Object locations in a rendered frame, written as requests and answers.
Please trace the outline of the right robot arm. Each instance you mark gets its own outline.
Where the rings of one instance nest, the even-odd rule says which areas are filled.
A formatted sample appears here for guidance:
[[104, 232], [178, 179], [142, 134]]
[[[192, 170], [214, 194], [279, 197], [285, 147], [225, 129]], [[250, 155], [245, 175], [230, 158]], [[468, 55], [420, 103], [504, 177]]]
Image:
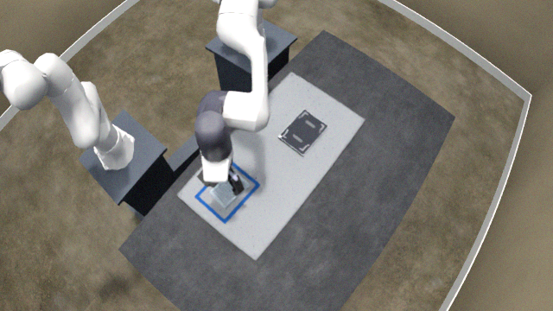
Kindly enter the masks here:
[[45, 53], [33, 65], [16, 51], [2, 51], [0, 92], [21, 111], [33, 108], [46, 95], [60, 111], [74, 145], [80, 149], [96, 145], [94, 152], [105, 170], [125, 168], [132, 160], [135, 138], [111, 123], [96, 86], [79, 82], [57, 55]]

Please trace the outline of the blue tape outline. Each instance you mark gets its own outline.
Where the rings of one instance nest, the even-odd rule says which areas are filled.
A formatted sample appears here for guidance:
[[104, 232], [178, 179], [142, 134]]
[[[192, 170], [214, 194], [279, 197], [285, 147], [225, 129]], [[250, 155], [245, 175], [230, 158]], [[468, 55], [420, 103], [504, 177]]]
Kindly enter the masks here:
[[207, 189], [206, 186], [204, 186], [194, 197], [203, 205], [205, 206], [211, 213], [213, 213], [219, 220], [221, 220], [224, 224], [232, 217], [232, 215], [251, 197], [251, 195], [259, 188], [261, 184], [259, 184], [256, 180], [254, 180], [251, 176], [249, 176], [242, 168], [240, 168], [237, 164], [233, 163], [233, 167], [237, 169], [240, 173], [242, 173], [245, 177], [247, 177], [250, 181], [252, 181], [256, 186], [241, 200], [241, 202], [232, 210], [232, 212], [223, 219], [218, 213], [216, 213], [202, 198], [199, 196]]

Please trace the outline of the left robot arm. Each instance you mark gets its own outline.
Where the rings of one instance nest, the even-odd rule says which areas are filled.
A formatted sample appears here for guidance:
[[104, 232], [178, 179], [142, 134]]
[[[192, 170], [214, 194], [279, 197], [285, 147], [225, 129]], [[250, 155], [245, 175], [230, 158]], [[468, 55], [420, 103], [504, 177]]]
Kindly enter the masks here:
[[219, 182], [228, 181], [233, 157], [228, 128], [257, 133], [268, 125], [270, 104], [262, 11], [274, 7], [277, 1], [213, 0], [220, 4], [216, 29], [219, 39], [251, 60], [252, 92], [212, 90], [198, 106], [194, 134], [203, 169], [196, 177], [206, 187], [215, 188]]

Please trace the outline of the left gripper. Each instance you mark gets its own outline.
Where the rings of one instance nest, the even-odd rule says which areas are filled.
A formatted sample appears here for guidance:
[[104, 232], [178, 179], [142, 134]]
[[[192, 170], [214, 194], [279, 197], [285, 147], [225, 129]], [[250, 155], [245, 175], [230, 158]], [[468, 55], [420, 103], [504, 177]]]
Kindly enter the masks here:
[[[233, 163], [233, 160], [232, 160], [232, 163]], [[233, 188], [233, 192], [234, 192], [234, 195], [237, 197], [239, 194], [241, 194], [245, 188], [240, 180], [240, 177], [239, 175], [234, 175], [234, 171], [232, 172], [232, 163], [231, 163], [231, 166], [230, 166], [230, 169], [229, 169], [229, 176], [228, 176], [228, 181], [229, 183], [231, 184], [232, 188]], [[237, 182], [236, 182], [237, 181]]]

